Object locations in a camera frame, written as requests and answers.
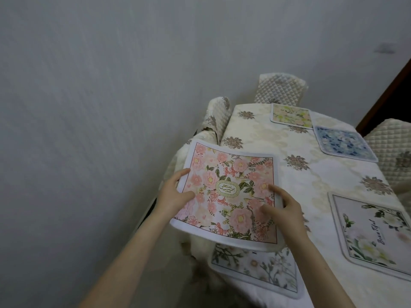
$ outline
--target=wooden door frame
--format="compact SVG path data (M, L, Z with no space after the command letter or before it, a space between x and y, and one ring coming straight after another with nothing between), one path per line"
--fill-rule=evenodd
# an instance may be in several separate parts
M365 115L365 117L361 120L361 122L357 125L356 130L358 133L362 134L364 129L367 127L371 119L374 115L380 110L380 108L387 102L393 92L398 88L401 82L411 73L411 59L407 62L407 64L403 67L403 69L398 73L395 77L393 82L388 86L388 88L383 92L374 106L371 107L369 112Z

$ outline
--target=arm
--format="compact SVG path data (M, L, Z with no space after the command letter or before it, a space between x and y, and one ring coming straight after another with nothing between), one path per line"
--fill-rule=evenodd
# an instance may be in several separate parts
M79 308L126 308L130 305L151 250L163 228L195 197L192 191L179 193L176 190L177 181L189 171L190 169L184 169L176 172L164 183L153 212L100 277Z
M270 185L270 189L282 197L285 208L264 205L261 210L273 218L283 233L314 307L355 308L320 252L308 238L300 204L280 187Z

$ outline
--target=green floral placemat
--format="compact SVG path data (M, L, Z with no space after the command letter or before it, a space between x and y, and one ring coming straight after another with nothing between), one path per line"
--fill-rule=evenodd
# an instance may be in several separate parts
M299 299L304 293L305 286L289 248L265 253L217 243L208 264L222 274L290 298Z
M310 111L305 108L272 104L270 119L274 123L312 129Z
M344 256L351 262L411 281L411 221L405 212L328 194Z

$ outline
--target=right hand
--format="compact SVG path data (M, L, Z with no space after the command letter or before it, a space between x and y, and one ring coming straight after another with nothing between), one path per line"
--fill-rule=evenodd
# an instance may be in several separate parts
M274 223L280 228L286 243L308 238L300 203L284 189L271 184L268 187L281 196L284 208L279 209L265 204L260 210L271 216Z

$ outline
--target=oval label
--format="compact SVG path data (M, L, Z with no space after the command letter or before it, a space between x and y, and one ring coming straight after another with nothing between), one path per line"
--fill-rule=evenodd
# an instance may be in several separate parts
M215 184L215 189L220 195L229 198L234 198L240 193L239 185L233 181L219 180Z

